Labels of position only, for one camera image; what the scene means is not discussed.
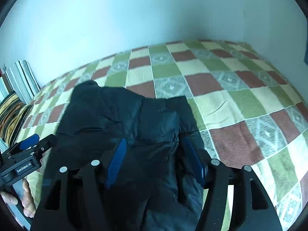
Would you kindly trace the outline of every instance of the wall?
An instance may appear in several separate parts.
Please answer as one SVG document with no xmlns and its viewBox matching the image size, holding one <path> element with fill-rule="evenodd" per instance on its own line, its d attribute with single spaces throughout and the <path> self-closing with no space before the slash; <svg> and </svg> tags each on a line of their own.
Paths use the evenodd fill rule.
<svg viewBox="0 0 308 231">
<path fill-rule="evenodd" d="M 244 0 L 244 41 L 272 62 L 308 101 L 307 19 L 294 0 Z"/>
<path fill-rule="evenodd" d="M 17 0 L 0 67 L 26 59 L 40 85 L 89 61 L 172 40 L 243 41 L 243 0 Z"/>
</svg>

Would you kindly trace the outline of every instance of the silver screw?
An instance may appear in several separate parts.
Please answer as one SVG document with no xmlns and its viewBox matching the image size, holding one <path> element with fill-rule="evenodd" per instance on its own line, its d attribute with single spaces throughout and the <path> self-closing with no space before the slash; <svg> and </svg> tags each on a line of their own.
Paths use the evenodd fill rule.
<svg viewBox="0 0 308 231">
<path fill-rule="evenodd" d="M 251 166 L 249 166 L 249 165 L 245 165 L 245 166 L 244 166 L 244 169 L 245 169 L 247 172 L 252 171 L 252 168 L 251 168 Z"/>
<path fill-rule="evenodd" d="M 217 166 L 217 165 L 220 164 L 220 161 L 217 160 L 217 159 L 212 159 L 212 160 L 211 160 L 211 163 L 212 163 L 213 165 Z"/>
<path fill-rule="evenodd" d="M 99 160 L 93 160 L 93 161 L 91 161 L 91 165 L 92 165 L 92 166 L 97 166 L 97 165 L 99 165 L 99 163 L 100 163 Z"/>
<path fill-rule="evenodd" d="M 60 170 L 59 170 L 61 173 L 65 173 L 66 171 L 67 171 L 67 167 L 62 167 L 62 168 L 60 168 Z"/>
</svg>

